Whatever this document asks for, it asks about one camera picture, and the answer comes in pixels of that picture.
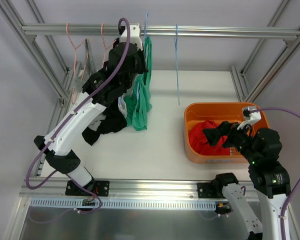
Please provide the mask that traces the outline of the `red tank top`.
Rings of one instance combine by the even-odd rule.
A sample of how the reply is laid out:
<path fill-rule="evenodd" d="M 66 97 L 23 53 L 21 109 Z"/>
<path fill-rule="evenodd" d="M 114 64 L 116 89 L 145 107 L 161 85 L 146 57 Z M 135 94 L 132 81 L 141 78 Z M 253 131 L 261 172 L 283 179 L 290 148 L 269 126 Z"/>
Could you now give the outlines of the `red tank top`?
<path fill-rule="evenodd" d="M 189 144 L 191 148 L 200 155 L 205 156 L 230 156 L 232 155 L 230 148 L 223 148 L 222 145 L 227 140 L 226 136 L 222 136 L 217 145 L 210 146 L 204 129 L 216 128 L 220 124 L 214 121 L 206 120 L 197 123 L 188 133 Z"/>

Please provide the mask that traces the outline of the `green tank top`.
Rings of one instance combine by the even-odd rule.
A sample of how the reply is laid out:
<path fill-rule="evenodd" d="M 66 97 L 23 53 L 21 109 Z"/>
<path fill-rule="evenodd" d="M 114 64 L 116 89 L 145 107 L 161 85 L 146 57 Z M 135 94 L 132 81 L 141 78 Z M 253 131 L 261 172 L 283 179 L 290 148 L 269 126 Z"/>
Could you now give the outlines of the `green tank top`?
<path fill-rule="evenodd" d="M 139 74 L 135 78 L 131 95 L 124 97 L 127 106 L 127 126 L 132 126 L 136 131 L 143 131 L 148 128 L 148 112 L 152 109 L 150 83 L 152 78 L 153 44 L 149 36 L 146 37 L 144 43 L 148 72 Z"/>

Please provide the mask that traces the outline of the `blue hanger of red top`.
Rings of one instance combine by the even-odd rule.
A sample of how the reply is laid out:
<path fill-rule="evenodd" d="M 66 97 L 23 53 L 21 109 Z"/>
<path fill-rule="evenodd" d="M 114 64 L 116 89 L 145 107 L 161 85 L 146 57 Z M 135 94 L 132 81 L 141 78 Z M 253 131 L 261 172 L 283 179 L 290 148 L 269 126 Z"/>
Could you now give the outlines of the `blue hanger of red top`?
<path fill-rule="evenodd" d="M 175 71 L 176 71 L 176 91 L 177 91 L 177 102 L 180 106 L 180 84 L 179 84 L 179 63 L 178 63 L 178 24 L 175 25 L 175 37 L 174 37 L 174 51 L 175 51 Z"/>

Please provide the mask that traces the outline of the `blue hanger of green top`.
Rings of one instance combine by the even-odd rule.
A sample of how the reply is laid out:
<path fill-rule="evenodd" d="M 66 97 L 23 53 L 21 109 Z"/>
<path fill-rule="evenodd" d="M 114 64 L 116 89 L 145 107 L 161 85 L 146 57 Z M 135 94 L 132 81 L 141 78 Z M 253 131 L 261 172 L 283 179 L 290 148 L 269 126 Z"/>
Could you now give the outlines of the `blue hanger of green top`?
<path fill-rule="evenodd" d="M 147 21 L 148 21 L 148 17 L 149 17 L 149 11 L 146 12 L 145 14 L 145 18 L 144 18 L 144 29 L 143 29 L 143 45 L 145 44 L 146 38 L 147 38 Z M 138 83 L 137 85 L 137 93 L 136 93 L 136 100 L 139 100 L 140 97 L 140 86 L 141 84 Z"/>

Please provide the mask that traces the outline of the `white tank top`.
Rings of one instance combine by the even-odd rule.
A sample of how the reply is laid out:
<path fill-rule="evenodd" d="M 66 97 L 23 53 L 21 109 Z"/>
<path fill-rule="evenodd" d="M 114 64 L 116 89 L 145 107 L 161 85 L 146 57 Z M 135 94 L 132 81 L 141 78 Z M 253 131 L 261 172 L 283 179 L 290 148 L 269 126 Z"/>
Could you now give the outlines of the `white tank top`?
<path fill-rule="evenodd" d="M 122 114 L 122 116 L 126 119 L 128 116 L 128 110 L 127 110 L 126 102 L 124 101 L 124 96 L 120 96 L 118 98 L 117 107 L 118 107 L 118 110 L 120 111 L 120 113 Z M 88 125 L 88 127 L 91 130 L 96 131 L 98 129 L 99 125 L 101 124 L 101 121 L 103 121 L 105 119 L 106 119 L 106 114 L 101 113 Z"/>

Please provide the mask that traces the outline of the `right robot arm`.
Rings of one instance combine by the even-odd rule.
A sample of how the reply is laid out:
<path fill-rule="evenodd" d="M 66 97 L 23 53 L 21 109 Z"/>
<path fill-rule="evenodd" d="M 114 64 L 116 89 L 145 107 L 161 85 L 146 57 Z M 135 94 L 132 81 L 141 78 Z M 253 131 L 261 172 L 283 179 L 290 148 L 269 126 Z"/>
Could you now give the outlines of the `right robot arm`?
<path fill-rule="evenodd" d="M 217 174 L 205 192 L 213 191 L 218 198 L 227 199 L 246 230 L 246 240 L 289 240 L 289 219 L 284 211 L 291 185 L 287 170 L 278 161 L 282 150 L 278 132 L 263 127 L 251 135 L 250 125 L 240 127 L 238 123 L 228 121 L 202 132 L 210 146 L 226 137 L 223 148 L 233 147 L 247 160 L 249 177 L 261 207 L 261 219 L 250 208 L 238 179 L 231 172 Z"/>

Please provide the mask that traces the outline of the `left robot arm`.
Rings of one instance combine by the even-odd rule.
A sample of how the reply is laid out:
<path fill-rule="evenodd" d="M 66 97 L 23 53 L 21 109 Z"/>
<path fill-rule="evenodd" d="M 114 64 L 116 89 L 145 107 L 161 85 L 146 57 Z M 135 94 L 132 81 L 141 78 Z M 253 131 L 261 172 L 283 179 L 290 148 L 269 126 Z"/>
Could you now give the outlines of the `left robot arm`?
<path fill-rule="evenodd" d="M 53 171 L 68 176 L 83 196 L 90 195 L 96 184 L 73 151 L 77 137 L 107 108 L 118 110 L 118 99 L 132 87 L 137 75 L 147 71 L 142 43 L 114 44 L 103 68 L 83 84 L 81 102 L 49 134 L 35 137 L 35 145 Z"/>

